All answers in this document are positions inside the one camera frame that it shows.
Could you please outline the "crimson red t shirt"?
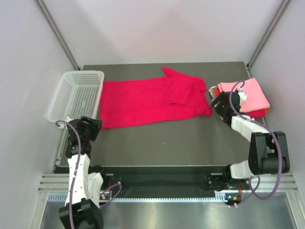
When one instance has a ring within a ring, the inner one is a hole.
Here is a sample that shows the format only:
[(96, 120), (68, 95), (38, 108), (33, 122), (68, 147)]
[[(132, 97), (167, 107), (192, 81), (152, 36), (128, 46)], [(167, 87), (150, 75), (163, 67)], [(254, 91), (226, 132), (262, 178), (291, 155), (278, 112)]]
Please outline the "crimson red t shirt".
[(100, 100), (102, 129), (133, 127), (211, 116), (204, 79), (163, 67), (152, 79), (105, 81)]

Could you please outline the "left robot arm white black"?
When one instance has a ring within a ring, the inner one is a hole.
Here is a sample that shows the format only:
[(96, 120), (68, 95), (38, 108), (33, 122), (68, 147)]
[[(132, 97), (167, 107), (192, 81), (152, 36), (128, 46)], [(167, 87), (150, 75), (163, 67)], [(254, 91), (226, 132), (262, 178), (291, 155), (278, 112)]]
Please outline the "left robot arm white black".
[(69, 132), (66, 157), (69, 165), (69, 189), (64, 207), (59, 209), (59, 218), (66, 229), (102, 229), (103, 216), (100, 210), (100, 190), (108, 184), (101, 166), (91, 166), (91, 143), (102, 127), (102, 121), (83, 116), (56, 122)]

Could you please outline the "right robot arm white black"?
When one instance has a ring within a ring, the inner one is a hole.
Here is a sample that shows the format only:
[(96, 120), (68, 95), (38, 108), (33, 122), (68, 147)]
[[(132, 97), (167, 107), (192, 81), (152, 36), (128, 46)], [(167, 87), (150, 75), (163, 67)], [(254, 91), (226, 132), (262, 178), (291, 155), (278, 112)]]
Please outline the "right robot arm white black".
[(223, 169), (221, 181), (226, 188), (235, 188), (240, 181), (255, 175), (285, 174), (290, 170), (290, 159), (286, 135), (283, 132), (271, 132), (263, 124), (241, 112), (245, 102), (245, 93), (235, 91), (221, 92), (218, 96), (210, 94), (211, 107), (232, 130), (240, 133), (250, 143), (248, 159), (227, 165)]

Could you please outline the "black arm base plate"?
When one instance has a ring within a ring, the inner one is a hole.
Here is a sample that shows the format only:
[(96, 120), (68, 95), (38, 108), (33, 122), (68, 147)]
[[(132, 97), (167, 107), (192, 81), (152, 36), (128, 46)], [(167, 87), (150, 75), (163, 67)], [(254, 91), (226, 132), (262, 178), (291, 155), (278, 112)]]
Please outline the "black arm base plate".
[(245, 183), (247, 178), (233, 178), (229, 166), (93, 166), (100, 169), (107, 184), (119, 181), (123, 189), (134, 187), (198, 187), (221, 191)]

